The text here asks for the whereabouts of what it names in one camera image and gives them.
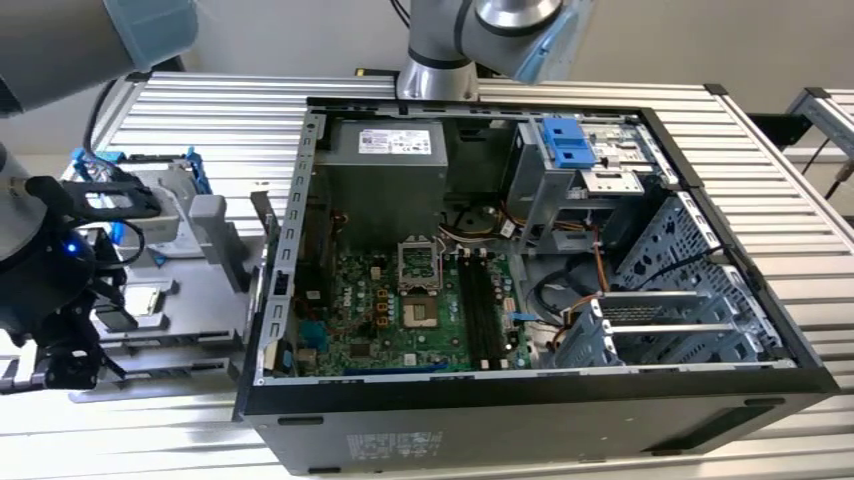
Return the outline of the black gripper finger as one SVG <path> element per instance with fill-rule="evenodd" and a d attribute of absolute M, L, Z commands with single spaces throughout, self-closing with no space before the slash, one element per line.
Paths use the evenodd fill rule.
<path fill-rule="evenodd" d="M 128 330 L 128 312 L 120 289 L 101 279 L 95 279 L 87 291 L 93 294 L 92 311 L 99 322 L 111 332 Z"/>
<path fill-rule="evenodd" d="M 68 319 L 49 319 L 35 336 L 36 371 L 47 389 L 91 390 L 100 370 L 99 340 L 91 326 Z"/>

